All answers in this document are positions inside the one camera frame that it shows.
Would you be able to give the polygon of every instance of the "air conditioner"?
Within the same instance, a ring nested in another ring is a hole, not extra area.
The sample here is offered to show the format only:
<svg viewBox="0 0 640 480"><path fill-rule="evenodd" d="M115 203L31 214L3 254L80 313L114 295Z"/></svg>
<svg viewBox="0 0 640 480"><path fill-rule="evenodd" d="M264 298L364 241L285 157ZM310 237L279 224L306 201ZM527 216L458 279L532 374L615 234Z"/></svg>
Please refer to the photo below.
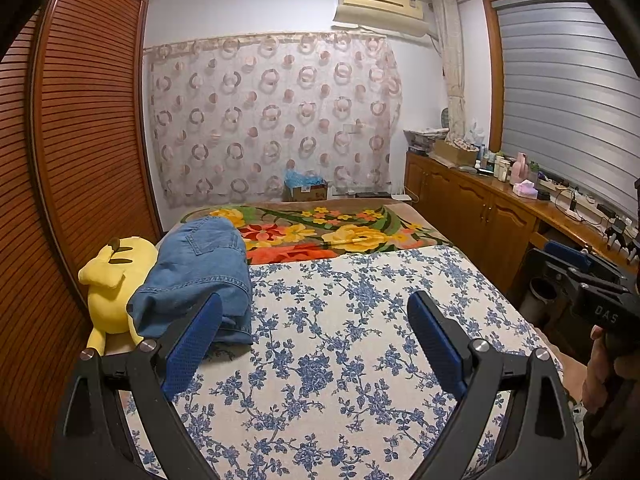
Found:
<svg viewBox="0 0 640 480"><path fill-rule="evenodd" d="M416 0L338 0L334 21L395 30L416 38L434 35L424 21L422 2Z"/></svg>

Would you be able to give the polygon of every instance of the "metal screw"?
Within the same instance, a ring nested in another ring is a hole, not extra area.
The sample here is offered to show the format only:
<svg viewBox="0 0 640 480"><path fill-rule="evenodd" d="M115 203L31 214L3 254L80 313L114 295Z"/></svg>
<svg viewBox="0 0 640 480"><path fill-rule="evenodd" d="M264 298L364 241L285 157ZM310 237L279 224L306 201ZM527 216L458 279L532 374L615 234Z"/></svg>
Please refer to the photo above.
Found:
<svg viewBox="0 0 640 480"><path fill-rule="evenodd" d="M476 352L487 352L489 350L489 342L484 339L474 339L471 342L471 346Z"/></svg>
<svg viewBox="0 0 640 480"><path fill-rule="evenodd" d="M541 361L549 361L551 354L546 348L536 348L536 357Z"/></svg>
<svg viewBox="0 0 640 480"><path fill-rule="evenodd" d="M156 344L153 339L145 339L139 346L143 352L151 352L156 349Z"/></svg>
<svg viewBox="0 0 640 480"><path fill-rule="evenodd" d="M95 355L95 350L93 348L85 348L80 352L80 358L82 361L88 361Z"/></svg>

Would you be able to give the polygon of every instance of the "pikachu plush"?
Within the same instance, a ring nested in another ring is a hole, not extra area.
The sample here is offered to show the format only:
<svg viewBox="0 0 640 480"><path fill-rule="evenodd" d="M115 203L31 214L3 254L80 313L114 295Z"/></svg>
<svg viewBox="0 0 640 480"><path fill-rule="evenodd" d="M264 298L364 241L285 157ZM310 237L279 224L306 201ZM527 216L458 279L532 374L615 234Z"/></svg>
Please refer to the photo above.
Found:
<svg viewBox="0 0 640 480"><path fill-rule="evenodd" d="M144 238L114 238L78 272L78 280L89 285L87 303L94 324L87 347L104 354L107 334L129 332L137 345L136 333L127 314L127 301L142 285L158 259L158 250Z"/></svg>

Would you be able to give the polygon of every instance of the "sheer curtain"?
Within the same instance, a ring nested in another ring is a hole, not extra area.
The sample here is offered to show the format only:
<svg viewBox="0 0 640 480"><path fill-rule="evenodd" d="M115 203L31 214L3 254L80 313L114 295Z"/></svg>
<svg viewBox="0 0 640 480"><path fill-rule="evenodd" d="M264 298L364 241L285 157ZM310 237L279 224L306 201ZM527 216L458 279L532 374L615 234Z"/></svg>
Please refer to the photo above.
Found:
<svg viewBox="0 0 640 480"><path fill-rule="evenodd" d="M462 54L462 29L456 0L432 0L436 18L442 67L449 97L449 134L447 139L465 136L465 72Z"/></svg>
<svg viewBox="0 0 640 480"><path fill-rule="evenodd" d="M338 188L388 189L402 85L384 37L212 38L146 55L170 206L280 200L288 169Z"/></svg>

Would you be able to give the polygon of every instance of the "blue gripper pad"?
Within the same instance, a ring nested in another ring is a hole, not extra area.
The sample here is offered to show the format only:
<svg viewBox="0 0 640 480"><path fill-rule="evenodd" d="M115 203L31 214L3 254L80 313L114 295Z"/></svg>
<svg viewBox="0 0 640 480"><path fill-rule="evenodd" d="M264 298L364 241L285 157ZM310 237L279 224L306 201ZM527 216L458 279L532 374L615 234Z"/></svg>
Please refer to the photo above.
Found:
<svg viewBox="0 0 640 480"><path fill-rule="evenodd" d="M168 400L189 387L222 322L222 302L212 294L166 358L162 392Z"/></svg>
<svg viewBox="0 0 640 480"><path fill-rule="evenodd" d="M431 303L433 314L425 301ZM406 312L409 325L414 330L440 386L460 401L466 394L463 360L440 325L446 318L424 292L414 292L409 296Z"/></svg>
<svg viewBox="0 0 640 480"><path fill-rule="evenodd" d="M567 247L553 240L545 244L545 253L567 262L580 272L589 272L589 268L591 267L591 261L586 254L582 254L580 251L576 251L571 247Z"/></svg>

